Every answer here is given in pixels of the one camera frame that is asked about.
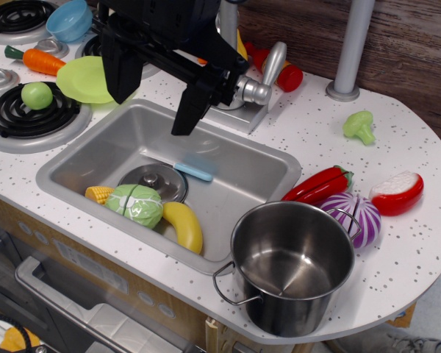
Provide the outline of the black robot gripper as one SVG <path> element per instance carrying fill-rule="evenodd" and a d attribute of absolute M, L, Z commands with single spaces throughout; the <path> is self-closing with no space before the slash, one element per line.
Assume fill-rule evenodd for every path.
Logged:
<path fill-rule="evenodd" d="M 247 62 L 216 29 L 219 1 L 100 1 L 107 91 L 119 104 L 150 63 L 186 82 L 171 134 L 188 136 L 211 105 L 230 104 Z"/>

